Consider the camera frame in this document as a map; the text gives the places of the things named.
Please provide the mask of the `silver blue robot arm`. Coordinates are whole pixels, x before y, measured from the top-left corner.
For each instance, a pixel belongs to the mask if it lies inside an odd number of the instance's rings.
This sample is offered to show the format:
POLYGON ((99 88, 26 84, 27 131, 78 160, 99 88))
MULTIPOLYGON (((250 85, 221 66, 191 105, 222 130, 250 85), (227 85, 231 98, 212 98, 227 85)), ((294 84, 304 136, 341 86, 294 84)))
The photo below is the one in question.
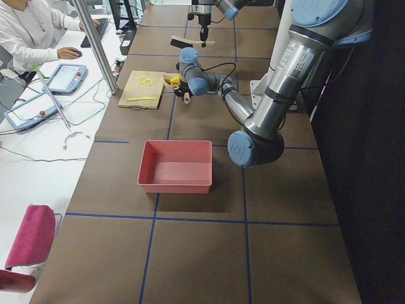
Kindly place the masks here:
POLYGON ((199 37, 202 47, 207 46, 209 26, 213 23, 211 17, 212 7, 216 7, 227 20, 233 20, 239 11, 252 1, 249 0, 200 0, 192 1, 191 10, 187 14, 188 21, 198 18, 198 24, 201 26, 199 37))
POLYGON ((287 26, 280 27, 278 34, 287 34, 289 41, 273 74, 263 79, 266 87, 256 108, 247 104, 230 77, 204 69, 192 46, 180 51, 180 87, 175 93, 202 96, 214 92, 222 98, 242 126, 227 143, 229 157, 236 165, 249 168, 274 162, 284 151, 278 128, 308 75, 325 53, 370 39, 374 7, 374 1, 286 2, 282 19, 287 26))

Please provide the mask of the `person's hand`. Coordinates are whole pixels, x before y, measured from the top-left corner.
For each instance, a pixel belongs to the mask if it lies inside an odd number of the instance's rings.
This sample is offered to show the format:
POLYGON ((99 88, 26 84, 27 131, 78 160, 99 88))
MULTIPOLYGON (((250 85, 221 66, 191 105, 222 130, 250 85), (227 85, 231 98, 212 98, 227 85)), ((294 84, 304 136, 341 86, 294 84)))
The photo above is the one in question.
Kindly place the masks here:
POLYGON ((75 50, 77 50, 77 49, 74 47, 59 48, 57 50, 58 58, 67 59, 67 60, 72 60, 72 59, 78 58, 78 56, 75 53, 75 50))

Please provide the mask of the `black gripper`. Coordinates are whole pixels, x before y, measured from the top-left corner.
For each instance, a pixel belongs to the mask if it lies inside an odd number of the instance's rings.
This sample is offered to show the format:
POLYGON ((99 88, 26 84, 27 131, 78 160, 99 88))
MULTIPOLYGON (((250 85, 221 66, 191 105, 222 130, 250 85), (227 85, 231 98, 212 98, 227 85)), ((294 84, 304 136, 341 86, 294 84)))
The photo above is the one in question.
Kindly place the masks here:
POLYGON ((182 99, 183 102, 191 102, 192 93, 189 89, 188 83, 185 80, 184 73, 181 69, 181 63, 178 62, 175 65, 178 75, 180 76, 180 85, 173 89, 175 95, 182 99))
POLYGON ((210 14, 200 14, 198 15, 199 24, 201 26, 199 35, 200 40, 202 41, 202 47, 206 47, 206 41, 208 39, 209 28, 210 25, 210 14))

